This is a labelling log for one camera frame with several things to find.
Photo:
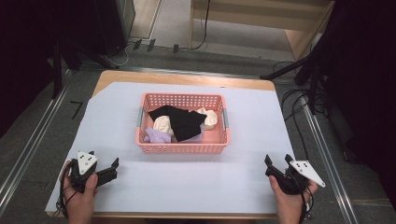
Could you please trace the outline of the black tripod stand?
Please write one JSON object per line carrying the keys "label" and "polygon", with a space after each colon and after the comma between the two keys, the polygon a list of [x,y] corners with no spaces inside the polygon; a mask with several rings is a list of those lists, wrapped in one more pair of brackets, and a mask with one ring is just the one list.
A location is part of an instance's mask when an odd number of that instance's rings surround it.
{"label": "black tripod stand", "polygon": [[342,24],[345,16],[350,10],[352,1],[353,0],[335,0],[335,5],[338,7],[338,10],[331,14],[332,19],[330,24],[327,26],[322,37],[318,40],[318,43],[313,47],[313,49],[308,53],[307,56],[303,57],[301,60],[298,60],[295,63],[292,63],[280,70],[275,71],[272,74],[260,76],[260,79],[273,80],[296,68],[300,68],[300,71],[294,78],[294,83],[298,86],[302,86],[309,78],[311,78],[307,102],[310,112],[312,114],[316,114],[315,97],[319,80],[319,64],[320,61],[324,58],[323,53],[325,51],[325,48],[332,42],[332,39],[335,37],[337,27]]}

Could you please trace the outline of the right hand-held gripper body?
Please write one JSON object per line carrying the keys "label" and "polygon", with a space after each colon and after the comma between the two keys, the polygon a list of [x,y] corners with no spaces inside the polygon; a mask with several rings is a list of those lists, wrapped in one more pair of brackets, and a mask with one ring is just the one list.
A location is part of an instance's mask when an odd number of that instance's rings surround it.
{"label": "right hand-held gripper body", "polygon": [[309,161],[288,161],[289,168],[286,170],[286,177],[290,180],[293,191],[292,194],[300,194],[306,189],[308,181],[311,180],[318,186],[325,188],[326,184],[319,176]]}

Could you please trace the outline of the light wooden shelf unit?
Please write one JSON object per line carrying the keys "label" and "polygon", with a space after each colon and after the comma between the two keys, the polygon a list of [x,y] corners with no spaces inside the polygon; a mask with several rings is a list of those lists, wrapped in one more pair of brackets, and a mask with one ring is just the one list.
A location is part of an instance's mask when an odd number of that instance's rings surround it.
{"label": "light wooden shelf unit", "polygon": [[204,19],[283,29],[296,60],[302,59],[326,29],[334,0],[191,0],[189,47],[193,20]]}

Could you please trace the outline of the black metal stand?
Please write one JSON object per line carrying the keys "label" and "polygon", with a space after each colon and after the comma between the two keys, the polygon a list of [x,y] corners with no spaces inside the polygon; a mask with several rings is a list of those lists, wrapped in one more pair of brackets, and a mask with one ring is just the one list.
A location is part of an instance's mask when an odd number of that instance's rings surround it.
{"label": "black metal stand", "polygon": [[82,53],[91,60],[99,63],[104,68],[118,69],[119,67],[113,66],[109,61],[99,57],[92,51],[83,48],[80,44],[65,38],[59,37],[53,45],[52,56],[52,71],[53,71],[53,94],[52,99],[55,99],[60,94],[63,88],[63,74],[62,74],[62,61],[66,63],[69,69],[78,70],[81,67],[78,53]]}

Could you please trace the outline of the metal floor rail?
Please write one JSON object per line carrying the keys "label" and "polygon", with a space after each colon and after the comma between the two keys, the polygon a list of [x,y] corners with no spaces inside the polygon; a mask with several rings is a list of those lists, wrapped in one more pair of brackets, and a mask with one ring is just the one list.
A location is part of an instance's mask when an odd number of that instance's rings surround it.
{"label": "metal floor rail", "polygon": [[52,87],[44,89],[0,139],[0,217],[12,201],[75,76],[75,71],[66,69],[58,96],[52,99]]}
{"label": "metal floor rail", "polygon": [[347,190],[334,164],[327,142],[319,127],[317,116],[312,114],[308,107],[308,100],[305,96],[301,102],[304,106],[306,119],[316,141],[318,153],[324,164],[327,176],[329,177],[330,185],[332,186],[332,191],[340,208],[342,217],[346,224],[359,224],[352,202],[347,194]]}

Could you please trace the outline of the black cloth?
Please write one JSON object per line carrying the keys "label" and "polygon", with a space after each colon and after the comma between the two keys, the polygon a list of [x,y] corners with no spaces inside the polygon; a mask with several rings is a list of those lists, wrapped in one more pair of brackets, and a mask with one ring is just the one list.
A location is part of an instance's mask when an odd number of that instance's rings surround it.
{"label": "black cloth", "polygon": [[149,116],[155,121],[160,116],[168,116],[170,126],[178,142],[188,140],[201,131],[201,125],[205,122],[206,115],[196,111],[180,109],[171,105],[164,105],[150,111]]}

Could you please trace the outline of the dark cabinet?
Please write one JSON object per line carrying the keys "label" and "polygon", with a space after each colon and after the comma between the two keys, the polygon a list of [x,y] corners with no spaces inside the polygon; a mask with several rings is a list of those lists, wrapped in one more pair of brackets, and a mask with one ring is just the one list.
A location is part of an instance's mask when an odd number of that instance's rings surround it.
{"label": "dark cabinet", "polygon": [[135,18],[134,0],[94,0],[94,5],[103,53],[114,55],[126,47],[130,37]]}

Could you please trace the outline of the person's left hand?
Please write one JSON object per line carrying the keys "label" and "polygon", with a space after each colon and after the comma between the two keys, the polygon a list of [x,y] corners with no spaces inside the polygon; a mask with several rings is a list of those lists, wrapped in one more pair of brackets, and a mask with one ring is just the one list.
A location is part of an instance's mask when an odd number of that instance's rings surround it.
{"label": "person's left hand", "polygon": [[70,178],[62,177],[63,196],[68,215],[68,224],[91,224],[94,209],[94,197],[97,194],[96,184],[98,176],[92,174],[88,178],[83,193],[74,191]]}

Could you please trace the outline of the pink plastic basket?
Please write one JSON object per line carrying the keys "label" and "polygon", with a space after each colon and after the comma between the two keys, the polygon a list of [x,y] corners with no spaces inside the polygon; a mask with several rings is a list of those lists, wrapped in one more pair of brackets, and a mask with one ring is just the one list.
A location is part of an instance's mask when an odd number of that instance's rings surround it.
{"label": "pink plastic basket", "polygon": [[[204,107],[213,110],[218,123],[212,130],[203,130],[200,143],[145,143],[146,129],[153,128],[149,112],[164,105],[196,111]],[[136,124],[136,143],[147,154],[220,154],[230,142],[230,129],[225,99],[220,94],[147,92],[142,96]]]}

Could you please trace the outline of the person's right hand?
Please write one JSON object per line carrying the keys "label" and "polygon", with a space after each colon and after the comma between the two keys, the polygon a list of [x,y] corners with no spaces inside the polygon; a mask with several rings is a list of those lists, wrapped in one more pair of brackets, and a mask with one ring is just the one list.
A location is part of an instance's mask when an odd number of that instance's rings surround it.
{"label": "person's right hand", "polygon": [[269,176],[270,185],[276,197],[276,214],[279,224],[301,224],[303,212],[310,198],[318,191],[318,185],[309,180],[304,197],[301,195],[285,194],[276,179]]}

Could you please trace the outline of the lavender cloth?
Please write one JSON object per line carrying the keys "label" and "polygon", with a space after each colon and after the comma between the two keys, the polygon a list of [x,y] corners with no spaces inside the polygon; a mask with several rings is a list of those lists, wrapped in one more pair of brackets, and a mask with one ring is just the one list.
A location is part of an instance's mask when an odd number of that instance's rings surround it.
{"label": "lavender cloth", "polygon": [[[199,126],[199,134],[196,134],[195,136],[183,140],[183,143],[200,143],[203,139],[203,130],[204,127],[202,125]],[[158,128],[158,129],[153,129],[153,128],[147,128],[146,129],[146,136],[144,137],[144,142],[145,143],[151,143],[151,144],[168,144],[172,142],[178,142],[179,140],[176,139],[172,134],[172,128],[170,125],[166,125],[165,127]]]}

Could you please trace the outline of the cream cloth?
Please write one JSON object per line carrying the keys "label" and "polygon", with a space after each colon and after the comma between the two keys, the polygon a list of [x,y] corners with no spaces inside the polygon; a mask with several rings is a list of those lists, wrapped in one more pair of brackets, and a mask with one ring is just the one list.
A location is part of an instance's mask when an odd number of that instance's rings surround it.
{"label": "cream cloth", "polygon": [[153,123],[153,129],[162,133],[174,134],[170,118],[168,116],[159,116],[156,118]]}
{"label": "cream cloth", "polygon": [[202,115],[206,115],[206,118],[204,120],[204,129],[206,131],[215,128],[216,124],[218,123],[218,116],[215,111],[206,110],[204,107],[202,107],[197,109],[196,112]]}

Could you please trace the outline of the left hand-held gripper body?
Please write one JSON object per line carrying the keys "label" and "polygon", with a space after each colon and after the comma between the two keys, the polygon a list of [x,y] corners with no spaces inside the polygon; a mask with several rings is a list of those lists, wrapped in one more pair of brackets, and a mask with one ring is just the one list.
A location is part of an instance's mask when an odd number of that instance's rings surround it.
{"label": "left hand-held gripper body", "polygon": [[83,193],[90,175],[96,170],[98,158],[95,155],[79,151],[77,157],[71,161],[70,180],[77,192]]}

